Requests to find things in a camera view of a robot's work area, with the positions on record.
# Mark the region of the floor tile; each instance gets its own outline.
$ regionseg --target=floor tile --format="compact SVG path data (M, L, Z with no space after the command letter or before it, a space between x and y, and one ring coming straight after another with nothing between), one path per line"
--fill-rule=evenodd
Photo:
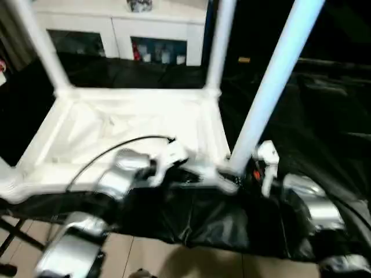
M133 237L111 234L103 246L106 252L101 278L121 278L129 257Z
M12 218L12 217L3 217L7 222L11 223L12 225L16 225L18 222L18 219ZM27 233L29 228L31 227L32 220L27 220L22 228L21 231ZM5 237L1 238L1 243L5 240L5 238L8 236L8 232L0 229L2 236L5 235ZM19 248L19 245L21 243L21 240L18 239L18 237L15 237L13 241L10 243L9 247L5 250L4 254L0 257L0 262L3 264L8 264L10 260L12 259L14 253Z
M44 243L50 227L49 223L34 221L28 230L28 234L34 239ZM21 242L10 263L18 267L16 278L34 277L34 268L42 252L26 242Z
M318 278L315 264L243 255L245 278Z
M159 278L242 278L242 255L135 237L124 278L143 268Z

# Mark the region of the white pvc pipe frame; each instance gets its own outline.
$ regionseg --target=white pvc pipe frame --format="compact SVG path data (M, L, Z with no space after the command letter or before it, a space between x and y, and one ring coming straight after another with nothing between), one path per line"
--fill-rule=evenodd
M220 0L210 66L204 89L219 90L236 1ZM228 165L231 171L242 174L245 170L324 1L295 0L232 153ZM9 0L8 2L20 16L20 21L26 29L56 93L69 88L71 86L70 82L55 49L51 49L48 43L50 38L46 30L39 26L32 12L31 0Z

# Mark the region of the black fabric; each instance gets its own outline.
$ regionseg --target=black fabric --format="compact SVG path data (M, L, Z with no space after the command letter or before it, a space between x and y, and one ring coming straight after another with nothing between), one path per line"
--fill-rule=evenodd
M73 55L61 55L61 60L77 86L198 88L204 82L205 72L197 67L164 67ZM24 139L23 144L8 140L8 149L1 144L1 156L14 154L14 162L53 102L52 88L39 62L26 70L27 74L11 77L0 88L0 96L7 92L12 97L7 100L12 101L8 106L3 101L1 104L12 108L14 115L19 108L28 109L27 121L35 126L28 128L24 118L8 118L22 127L10 133L12 138ZM279 178L286 173L305 174L323 186L338 205L350 240L371 258L370 83L357 79L367 76L367 71L354 77L347 71L336 70L335 76L329 76L311 70L312 66L307 65L296 69L261 140L273 140L278 150ZM333 68L324 72L333 72ZM253 75L248 70L236 68L224 75L220 110L231 148L258 86L259 74ZM38 96L36 103L18 106L28 100L30 92ZM315 261L305 230L297 236L300 225L291 221L292 211L282 202L251 194L251 186L246 180L236 196L226 196L214 189L172 188L171 184L169 188L153 191L137 189L130 193L127 206L118 215L117 232L186 246L212 246ZM61 221L84 198L89 198L84 192L43 195L16 206L3 202L2 207L3 213L7 208L18 217L50 221L56 203L62 202L58 219Z

